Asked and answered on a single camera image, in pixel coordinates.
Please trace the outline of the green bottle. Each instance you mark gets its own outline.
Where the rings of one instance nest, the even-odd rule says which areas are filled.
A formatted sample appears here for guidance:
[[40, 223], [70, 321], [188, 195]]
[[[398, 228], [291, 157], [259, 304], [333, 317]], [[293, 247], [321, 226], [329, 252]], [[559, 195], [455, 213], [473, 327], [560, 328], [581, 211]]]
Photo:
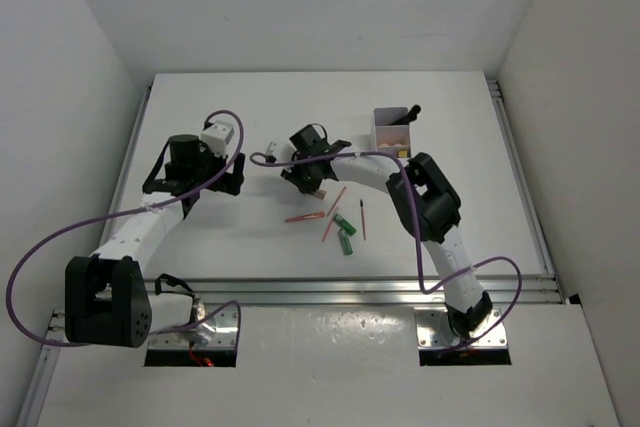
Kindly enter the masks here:
[[338, 239], [339, 239], [343, 254], [345, 256], [352, 255], [353, 247], [351, 244], [350, 235], [344, 229], [340, 229], [338, 231]]
[[336, 213], [333, 216], [333, 221], [348, 236], [353, 236], [357, 233], [357, 229], [349, 221], [347, 221], [342, 215]]

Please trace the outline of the white organizer box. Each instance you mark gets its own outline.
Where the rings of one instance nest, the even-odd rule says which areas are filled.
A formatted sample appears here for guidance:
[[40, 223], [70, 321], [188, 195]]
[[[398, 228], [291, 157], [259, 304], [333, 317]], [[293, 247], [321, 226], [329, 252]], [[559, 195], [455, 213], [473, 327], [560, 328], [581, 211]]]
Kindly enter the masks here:
[[[370, 147], [373, 150], [386, 152], [398, 159], [408, 159], [411, 157], [410, 126], [391, 126], [394, 120], [405, 115], [408, 110], [408, 107], [380, 107], [373, 110], [370, 134]], [[377, 144], [381, 142], [403, 142], [407, 147], [402, 149], [378, 149]], [[408, 150], [408, 156], [406, 158], [399, 157], [399, 150]]]

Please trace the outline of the gourd-shaped beige sponge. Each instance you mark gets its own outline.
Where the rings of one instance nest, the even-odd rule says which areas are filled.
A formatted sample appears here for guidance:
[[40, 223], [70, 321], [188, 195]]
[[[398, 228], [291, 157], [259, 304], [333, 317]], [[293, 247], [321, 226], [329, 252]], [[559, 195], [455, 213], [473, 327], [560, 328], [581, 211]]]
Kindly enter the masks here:
[[403, 142], [381, 142], [377, 144], [377, 148], [378, 149], [391, 149], [391, 148], [397, 148], [397, 149], [402, 149], [407, 147], [407, 145]]

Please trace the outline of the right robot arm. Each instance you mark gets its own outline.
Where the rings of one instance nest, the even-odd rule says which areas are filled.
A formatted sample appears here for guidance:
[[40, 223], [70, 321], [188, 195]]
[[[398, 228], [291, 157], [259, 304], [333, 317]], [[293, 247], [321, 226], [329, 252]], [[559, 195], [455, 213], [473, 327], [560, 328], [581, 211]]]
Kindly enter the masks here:
[[387, 193], [405, 230], [425, 249], [443, 282], [450, 329], [468, 339], [493, 304], [477, 280], [461, 229], [461, 199], [435, 160], [418, 153], [406, 162], [381, 151], [362, 151], [345, 140], [329, 142], [308, 124], [289, 141], [282, 177], [312, 194], [323, 181], [346, 181]]

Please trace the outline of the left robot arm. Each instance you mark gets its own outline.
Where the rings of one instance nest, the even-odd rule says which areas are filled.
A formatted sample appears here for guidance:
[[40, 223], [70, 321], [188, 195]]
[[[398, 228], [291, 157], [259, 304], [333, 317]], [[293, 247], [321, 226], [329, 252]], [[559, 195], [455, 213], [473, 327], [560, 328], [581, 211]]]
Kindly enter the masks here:
[[198, 189], [236, 196], [245, 157], [227, 152], [229, 129], [171, 136], [145, 179], [141, 212], [88, 257], [65, 269], [65, 336], [76, 344], [141, 346], [147, 337], [195, 320], [190, 288], [148, 294], [144, 272], [167, 235], [200, 198]]

